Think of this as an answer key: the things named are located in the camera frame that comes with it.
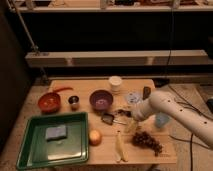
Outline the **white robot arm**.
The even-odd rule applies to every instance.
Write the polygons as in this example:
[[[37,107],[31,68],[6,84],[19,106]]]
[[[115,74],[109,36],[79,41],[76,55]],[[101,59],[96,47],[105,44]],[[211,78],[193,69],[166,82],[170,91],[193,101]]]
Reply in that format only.
[[[145,100],[133,103],[130,110],[133,119],[138,122],[162,112],[178,121],[213,149],[213,121],[179,105],[170,92],[155,90]]]

